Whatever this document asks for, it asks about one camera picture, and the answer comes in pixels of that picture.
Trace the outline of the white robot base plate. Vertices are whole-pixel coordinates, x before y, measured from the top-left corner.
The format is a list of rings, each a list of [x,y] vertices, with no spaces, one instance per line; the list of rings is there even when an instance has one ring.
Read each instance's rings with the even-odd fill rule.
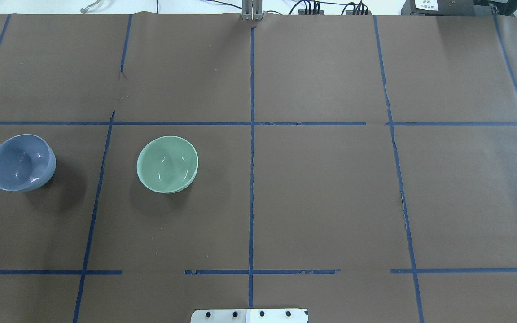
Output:
[[[193,312],[191,323],[308,323],[307,309],[199,309]]]

